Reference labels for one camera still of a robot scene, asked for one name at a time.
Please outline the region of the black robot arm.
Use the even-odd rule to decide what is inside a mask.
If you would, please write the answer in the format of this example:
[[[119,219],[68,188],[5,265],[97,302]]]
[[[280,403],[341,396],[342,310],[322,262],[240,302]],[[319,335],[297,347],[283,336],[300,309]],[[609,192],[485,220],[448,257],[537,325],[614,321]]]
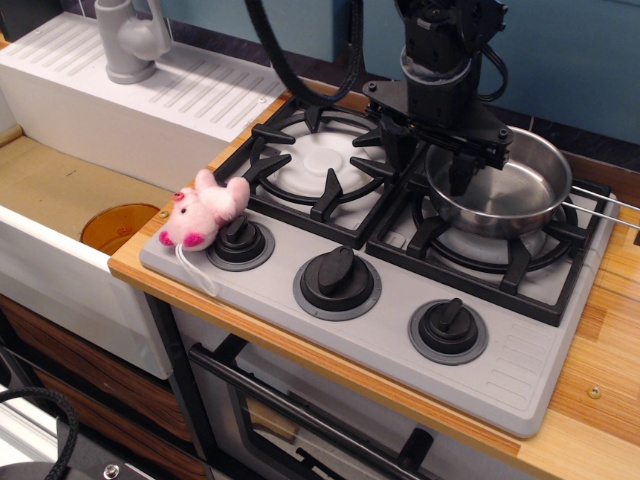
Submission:
[[[483,60],[508,76],[490,46],[505,28],[508,7],[501,1],[399,1],[396,8],[404,22],[404,78],[364,89],[381,144],[398,172],[421,141],[451,152],[451,193],[461,196],[480,170],[504,167],[513,140],[487,107],[506,88],[478,91]]]

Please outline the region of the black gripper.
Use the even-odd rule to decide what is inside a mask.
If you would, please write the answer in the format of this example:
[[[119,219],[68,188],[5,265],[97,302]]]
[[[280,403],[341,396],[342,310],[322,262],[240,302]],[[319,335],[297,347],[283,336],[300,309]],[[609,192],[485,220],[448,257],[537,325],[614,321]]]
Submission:
[[[451,196],[462,196],[480,169],[501,170],[514,134],[466,86],[419,86],[409,81],[372,81],[363,93],[378,118],[389,165],[413,172],[425,142],[454,152]]]

